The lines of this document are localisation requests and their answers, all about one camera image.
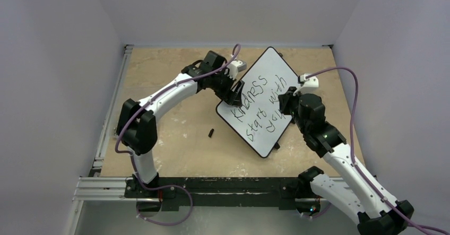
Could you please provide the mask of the white whiteboard black frame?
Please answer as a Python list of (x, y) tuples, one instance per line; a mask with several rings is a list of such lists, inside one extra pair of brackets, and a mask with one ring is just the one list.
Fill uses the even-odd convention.
[(280, 94), (297, 86), (297, 74), (268, 47), (242, 76), (241, 107), (220, 102), (216, 112), (260, 157), (267, 157), (291, 121), (279, 111)]

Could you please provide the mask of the black marker cap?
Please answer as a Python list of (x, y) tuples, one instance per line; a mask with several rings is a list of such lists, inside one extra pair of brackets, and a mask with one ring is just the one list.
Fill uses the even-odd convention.
[(209, 131), (209, 133), (208, 133), (208, 137), (209, 138), (211, 138), (212, 137), (212, 135), (213, 135), (213, 133), (214, 133), (214, 128), (212, 128), (210, 131)]

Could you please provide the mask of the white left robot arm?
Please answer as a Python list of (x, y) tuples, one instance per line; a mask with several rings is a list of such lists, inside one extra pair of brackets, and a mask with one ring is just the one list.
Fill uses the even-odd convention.
[(144, 197), (158, 192), (159, 175), (152, 150), (158, 141), (158, 122), (168, 111), (205, 89), (211, 89), (225, 104), (241, 107), (244, 82), (236, 77), (246, 63), (238, 60), (239, 52), (239, 44), (234, 46), (230, 59), (210, 50), (203, 59), (184, 67), (162, 89), (139, 101), (128, 99), (123, 103), (116, 127), (115, 152), (122, 152), (120, 144), (127, 147), (124, 153), (130, 155), (133, 177), (139, 182), (137, 190)]

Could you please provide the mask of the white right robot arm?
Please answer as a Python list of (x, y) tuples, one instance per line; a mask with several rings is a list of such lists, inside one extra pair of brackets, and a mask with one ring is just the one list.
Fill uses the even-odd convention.
[(321, 97), (296, 94), (295, 87), (278, 96), (282, 114), (290, 115), (307, 146), (331, 165), (346, 183), (335, 184), (317, 167), (299, 175), (298, 189), (304, 196), (316, 194), (349, 217), (360, 234), (399, 234), (407, 227), (414, 208), (384, 189), (351, 153), (351, 146), (336, 127), (326, 121)]

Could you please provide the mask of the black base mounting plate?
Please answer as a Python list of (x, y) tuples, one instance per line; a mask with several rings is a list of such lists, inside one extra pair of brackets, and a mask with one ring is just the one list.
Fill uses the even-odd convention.
[(299, 177), (161, 177), (143, 188), (137, 178), (126, 180), (126, 198), (136, 198), (145, 212), (177, 211), (181, 206), (276, 207), (314, 215), (326, 209)]

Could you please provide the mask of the aluminium extrusion rail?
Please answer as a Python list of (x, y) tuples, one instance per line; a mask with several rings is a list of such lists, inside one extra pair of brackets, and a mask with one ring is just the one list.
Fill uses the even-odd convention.
[(72, 201), (134, 201), (126, 198), (126, 177), (81, 177)]

